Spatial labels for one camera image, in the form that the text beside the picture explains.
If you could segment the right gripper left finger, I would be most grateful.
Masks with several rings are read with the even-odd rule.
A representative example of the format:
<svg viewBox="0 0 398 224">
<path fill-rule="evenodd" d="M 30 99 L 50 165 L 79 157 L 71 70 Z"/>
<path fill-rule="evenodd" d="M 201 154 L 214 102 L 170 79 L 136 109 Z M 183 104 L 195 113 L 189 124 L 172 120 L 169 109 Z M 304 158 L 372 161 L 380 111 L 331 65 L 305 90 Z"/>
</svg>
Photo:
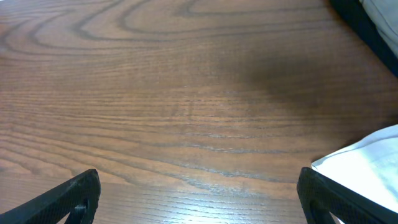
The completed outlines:
<svg viewBox="0 0 398 224">
<path fill-rule="evenodd" d="M 32 200 L 1 214 L 1 223 L 92 223 L 101 184 L 97 170 L 88 169 Z"/>
</svg>

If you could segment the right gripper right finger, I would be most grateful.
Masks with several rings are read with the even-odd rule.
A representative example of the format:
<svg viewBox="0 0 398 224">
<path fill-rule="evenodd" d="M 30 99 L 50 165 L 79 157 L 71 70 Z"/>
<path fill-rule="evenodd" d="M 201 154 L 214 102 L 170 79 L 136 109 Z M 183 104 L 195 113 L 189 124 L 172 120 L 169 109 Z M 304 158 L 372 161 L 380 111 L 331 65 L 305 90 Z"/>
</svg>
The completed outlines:
<svg viewBox="0 0 398 224">
<path fill-rule="evenodd" d="M 385 208 L 315 170 L 301 169 L 297 193 L 310 224 L 331 224 L 336 216 L 343 223 L 395 224 L 397 213 Z"/>
</svg>

